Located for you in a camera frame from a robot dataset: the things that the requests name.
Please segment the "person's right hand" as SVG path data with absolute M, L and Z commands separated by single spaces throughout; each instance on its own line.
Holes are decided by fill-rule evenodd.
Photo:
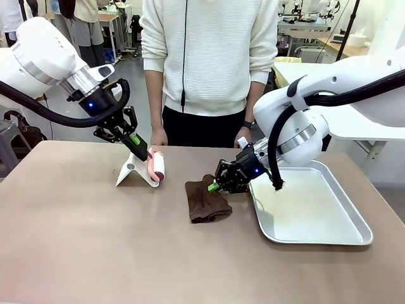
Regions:
M 168 138 L 162 125 L 152 127 L 151 145 L 167 146 Z

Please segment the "person's left hand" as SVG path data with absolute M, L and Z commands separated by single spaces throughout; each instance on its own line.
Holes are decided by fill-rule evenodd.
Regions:
M 235 137 L 234 148 L 243 149 L 248 143 L 251 142 L 251 138 L 252 138 L 251 130 L 248 129 L 247 127 L 242 127 Z

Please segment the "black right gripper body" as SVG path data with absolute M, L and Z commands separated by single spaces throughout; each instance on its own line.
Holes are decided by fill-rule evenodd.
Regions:
M 232 162 L 234 168 L 232 182 L 237 187 L 248 185 L 253 179 L 262 174 L 271 177 L 270 171 L 259 161 L 255 154 L 254 144 L 248 144 Z

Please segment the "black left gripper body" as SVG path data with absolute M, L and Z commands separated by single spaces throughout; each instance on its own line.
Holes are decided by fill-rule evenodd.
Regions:
M 127 91 L 123 90 L 121 98 L 116 100 L 110 90 L 98 89 L 78 104 L 90 118 L 78 122 L 77 127 L 117 127 L 125 121 L 123 108 L 127 104 Z

